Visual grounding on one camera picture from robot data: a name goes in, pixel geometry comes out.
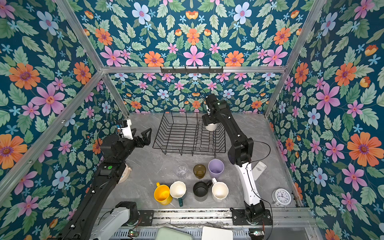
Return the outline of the white mug red inside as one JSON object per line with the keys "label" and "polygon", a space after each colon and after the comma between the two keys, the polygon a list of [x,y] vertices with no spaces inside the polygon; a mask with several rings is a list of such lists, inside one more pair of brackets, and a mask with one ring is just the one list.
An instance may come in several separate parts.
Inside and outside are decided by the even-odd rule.
{"label": "white mug red inside", "polygon": [[210,131],[210,132],[215,131],[217,129],[217,127],[218,127],[218,124],[216,124],[216,123],[209,123],[205,126],[206,130]]}

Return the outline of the black wire dish rack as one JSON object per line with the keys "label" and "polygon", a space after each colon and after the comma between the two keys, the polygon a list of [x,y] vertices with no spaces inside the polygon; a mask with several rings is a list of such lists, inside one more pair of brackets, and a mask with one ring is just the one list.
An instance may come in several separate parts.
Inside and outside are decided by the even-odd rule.
{"label": "black wire dish rack", "polygon": [[165,155],[216,156],[226,152],[226,131],[221,124],[208,131],[200,113],[165,112],[153,148]]}

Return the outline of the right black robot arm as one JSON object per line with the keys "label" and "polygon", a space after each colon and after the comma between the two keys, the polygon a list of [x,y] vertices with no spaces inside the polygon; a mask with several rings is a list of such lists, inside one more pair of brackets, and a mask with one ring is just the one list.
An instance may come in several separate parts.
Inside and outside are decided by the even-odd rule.
{"label": "right black robot arm", "polygon": [[202,116],[203,124],[208,130],[221,124],[231,141],[228,158],[239,173],[244,191],[245,217],[251,224],[256,224],[265,215],[265,204],[260,197],[256,181],[252,174],[252,156],[254,141],[248,138],[238,126],[230,106],[225,100],[218,100],[214,94],[205,97],[207,113]]}

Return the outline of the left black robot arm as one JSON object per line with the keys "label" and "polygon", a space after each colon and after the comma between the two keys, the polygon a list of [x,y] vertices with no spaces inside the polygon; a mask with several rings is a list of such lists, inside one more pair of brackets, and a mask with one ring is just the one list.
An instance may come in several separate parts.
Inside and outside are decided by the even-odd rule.
{"label": "left black robot arm", "polygon": [[126,168],[126,159],[136,148],[151,143],[152,129],[142,132],[132,140],[122,134],[104,138],[101,150],[104,161],[94,173],[92,185],[75,214],[58,234],[59,240],[89,240],[95,222],[109,194],[116,187]]}

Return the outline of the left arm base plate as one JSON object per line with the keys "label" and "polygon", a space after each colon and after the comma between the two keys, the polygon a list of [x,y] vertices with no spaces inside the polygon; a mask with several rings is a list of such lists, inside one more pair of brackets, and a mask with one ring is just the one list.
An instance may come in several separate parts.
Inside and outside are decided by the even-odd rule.
{"label": "left arm base plate", "polygon": [[138,210],[134,212],[129,220],[125,223],[125,226],[129,227],[150,227],[154,220],[153,210]]}

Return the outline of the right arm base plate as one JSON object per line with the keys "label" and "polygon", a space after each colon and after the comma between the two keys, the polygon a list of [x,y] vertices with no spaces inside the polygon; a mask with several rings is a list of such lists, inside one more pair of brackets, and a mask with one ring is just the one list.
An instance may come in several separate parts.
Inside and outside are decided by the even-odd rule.
{"label": "right arm base plate", "polygon": [[246,226],[246,225],[273,225],[273,218],[269,210],[262,210],[259,213],[253,213],[248,209],[234,209],[230,208],[232,214],[233,225]]}

